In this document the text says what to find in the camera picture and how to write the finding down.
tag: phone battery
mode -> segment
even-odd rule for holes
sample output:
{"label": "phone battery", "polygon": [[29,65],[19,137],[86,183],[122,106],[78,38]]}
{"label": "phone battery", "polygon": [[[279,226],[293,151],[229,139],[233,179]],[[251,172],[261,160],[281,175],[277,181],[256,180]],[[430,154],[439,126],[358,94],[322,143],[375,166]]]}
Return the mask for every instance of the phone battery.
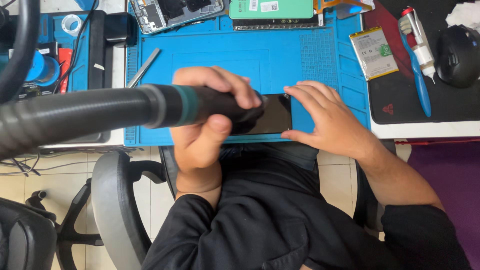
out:
{"label": "phone battery", "polygon": [[398,66],[381,27],[351,34],[350,40],[365,75],[365,80],[370,81],[398,71]]}

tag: blue toothbrush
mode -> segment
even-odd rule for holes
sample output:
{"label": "blue toothbrush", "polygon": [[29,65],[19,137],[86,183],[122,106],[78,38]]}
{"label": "blue toothbrush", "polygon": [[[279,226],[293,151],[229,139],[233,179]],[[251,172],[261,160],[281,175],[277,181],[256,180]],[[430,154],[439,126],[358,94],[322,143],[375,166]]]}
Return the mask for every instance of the blue toothbrush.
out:
{"label": "blue toothbrush", "polygon": [[402,28],[400,27],[400,21],[398,23],[398,30],[400,32],[400,36],[402,37],[403,46],[407,50],[408,54],[410,55],[410,60],[412,61],[412,70],[415,75],[415,85],[417,86],[417,93],[419,95],[421,107],[423,108],[425,115],[430,117],[432,115],[432,108],[430,107],[430,98],[428,97],[427,86],[425,85],[425,81],[423,80],[417,56],[408,45],[407,35],[402,32]]}

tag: ribbed hose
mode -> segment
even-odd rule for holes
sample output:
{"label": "ribbed hose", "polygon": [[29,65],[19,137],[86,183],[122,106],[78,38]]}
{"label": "ribbed hose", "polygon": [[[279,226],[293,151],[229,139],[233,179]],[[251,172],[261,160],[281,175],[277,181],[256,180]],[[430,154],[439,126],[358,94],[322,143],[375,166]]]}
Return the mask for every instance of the ribbed hose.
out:
{"label": "ribbed hose", "polygon": [[13,55],[0,74],[0,104],[17,94],[32,66],[40,22],[40,1],[19,0]]}
{"label": "ribbed hose", "polygon": [[135,88],[89,90],[4,104],[0,107],[0,160],[42,145],[146,124],[151,107],[148,95]]}

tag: red cap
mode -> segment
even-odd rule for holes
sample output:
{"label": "red cap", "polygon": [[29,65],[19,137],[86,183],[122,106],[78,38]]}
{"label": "red cap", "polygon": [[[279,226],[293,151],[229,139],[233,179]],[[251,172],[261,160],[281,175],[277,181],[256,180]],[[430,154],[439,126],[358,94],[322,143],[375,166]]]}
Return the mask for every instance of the red cap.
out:
{"label": "red cap", "polygon": [[407,8],[406,10],[404,10],[404,11],[402,12],[402,17],[405,16],[405,15],[407,15],[407,14],[410,13],[410,12],[413,12],[413,8]]}

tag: hand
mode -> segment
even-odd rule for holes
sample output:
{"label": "hand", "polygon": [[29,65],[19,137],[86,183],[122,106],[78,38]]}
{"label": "hand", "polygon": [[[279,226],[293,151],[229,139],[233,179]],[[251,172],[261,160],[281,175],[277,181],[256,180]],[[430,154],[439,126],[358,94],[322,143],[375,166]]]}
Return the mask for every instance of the hand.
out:
{"label": "hand", "polygon": [[363,127],[331,87],[315,81],[286,86],[285,93],[294,96],[310,113],[315,123],[311,134],[288,130],[281,137],[342,156],[361,159],[368,155],[378,139]]}
{"label": "hand", "polygon": [[[244,109],[258,107],[262,103],[249,82],[247,77],[216,66],[182,68],[173,77],[173,84],[176,85],[207,86],[220,92],[230,92]],[[179,190],[203,192],[218,184],[218,178],[221,179],[218,163],[220,146],[230,134],[231,128],[232,123],[228,117],[215,114],[205,124],[170,129],[179,174],[189,179],[183,187],[178,186]]]}

